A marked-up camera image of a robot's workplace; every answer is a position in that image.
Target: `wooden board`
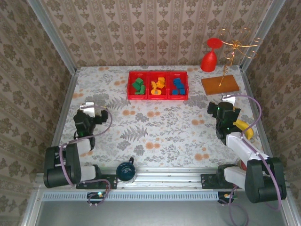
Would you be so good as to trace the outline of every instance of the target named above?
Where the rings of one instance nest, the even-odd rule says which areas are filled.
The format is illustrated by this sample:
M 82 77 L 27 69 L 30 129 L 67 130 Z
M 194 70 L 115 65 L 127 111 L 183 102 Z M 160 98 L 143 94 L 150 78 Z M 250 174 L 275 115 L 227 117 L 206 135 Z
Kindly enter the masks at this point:
M 219 93 L 239 91 L 239 87 L 233 75 L 226 75 L 224 77 L 224 80 L 222 81 L 221 86 L 219 86 L 221 80 L 222 76 L 202 79 L 202 84 L 207 96 Z

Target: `floral tablecloth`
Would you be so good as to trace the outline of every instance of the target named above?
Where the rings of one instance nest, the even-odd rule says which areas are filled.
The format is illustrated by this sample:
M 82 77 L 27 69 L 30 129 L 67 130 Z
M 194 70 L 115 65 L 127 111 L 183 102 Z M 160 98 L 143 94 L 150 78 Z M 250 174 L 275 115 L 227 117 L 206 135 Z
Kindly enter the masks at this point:
M 127 100 L 128 73 L 135 70 L 187 71 L 189 99 Z M 73 139 L 73 117 L 79 105 L 94 101 L 110 110 L 113 124 L 108 132 L 96 137 L 94 150 L 82 154 L 81 162 L 115 167 L 134 157 L 136 166 L 145 167 L 217 167 L 233 163 L 238 157 L 217 139 L 215 119 L 206 113 L 209 102 L 220 102 L 222 95 L 206 96 L 201 83 L 202 78 L 221 74 L 222 66 L 212 73 L 197 66 L 82 67 L 61 143 Z M 231 67 L 229 74 L 240 87 L 235 94 L 246 94 L 239 67 Z M 237 98 L 235 107 L 241 108 L 239 119 L 249 124 L 254 121 L 248 99 Z M 97 125 L 95 134 L 107 126 Z M 254 134 L 251 141 L 262 150 L 256 128 Z

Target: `patterned wallpaper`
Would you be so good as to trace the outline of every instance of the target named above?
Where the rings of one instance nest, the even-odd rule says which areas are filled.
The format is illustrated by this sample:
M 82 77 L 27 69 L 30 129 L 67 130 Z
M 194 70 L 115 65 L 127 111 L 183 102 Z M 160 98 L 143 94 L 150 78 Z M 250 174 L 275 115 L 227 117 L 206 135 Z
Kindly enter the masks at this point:
M 70 74 L 25 0 L 0 1 L 0 225 L 22 220 Z
M 239 29 L 248 27 L 253 37 L 271 2 L 42 0 L 77 67 L 199 65 L 209 51 L 207 39 L 220 28 L 239 38 Z M 225 63 L 220 50 L 217 55 Z
M 301 213 L 301 1 L 286 1 L 247 70 L 262 122 Z

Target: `red bin compartment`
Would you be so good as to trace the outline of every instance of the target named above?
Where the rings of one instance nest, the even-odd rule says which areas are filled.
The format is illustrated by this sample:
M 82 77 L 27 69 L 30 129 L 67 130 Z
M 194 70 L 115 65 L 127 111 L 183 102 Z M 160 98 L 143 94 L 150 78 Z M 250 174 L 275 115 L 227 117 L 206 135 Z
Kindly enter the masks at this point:
M 152 81 L 158 82 L 159 77 L 165 78 L 165 86 L 162 89 L 157 88 L 157 89 L 161 90 L 161 92 L 162 92 L 161 95 L 152 95 L 151 94 L 151 90 L 152 90 L 151 82 Z M 167 100 L 168 72 L 156 72 L 156 71 L 149 72 L 149 81 L 148 81 L 147 87 L 148 87 L 148 92 L 147 92 L 148 100 Z
M 185 95 L 172 95 L 174 89 L 177 87 L 174 85 L 174 79 L 181 79 L 184 84 Z M 188 100 L 189 86 L 187 72 L 169 72 L 168 76 L 168 99 L 169 100 Z
M 132 71 L 128 75 L 127 82 L 127 99 L 128 100 L 146 100 L 148 94 L 148 73 L 149 72 L 136 72 Z M 144 95 L 135 95 L 137 90 L 132 86 L 132 84 L 136 81 L 137 78 L 141 78 L 143 80 L 143 85 L 145 85 L 145 93 Z

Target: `dark blue mug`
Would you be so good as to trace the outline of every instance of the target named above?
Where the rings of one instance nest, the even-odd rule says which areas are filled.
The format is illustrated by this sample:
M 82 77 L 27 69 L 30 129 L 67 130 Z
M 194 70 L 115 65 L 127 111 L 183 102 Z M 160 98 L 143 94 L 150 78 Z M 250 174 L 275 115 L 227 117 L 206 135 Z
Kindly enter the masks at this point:
M 133 183 L 137 177 L 134 158 L 131 157 L 128 162 L 121 163 L 116 169 L 116 175 L 121 181 Z

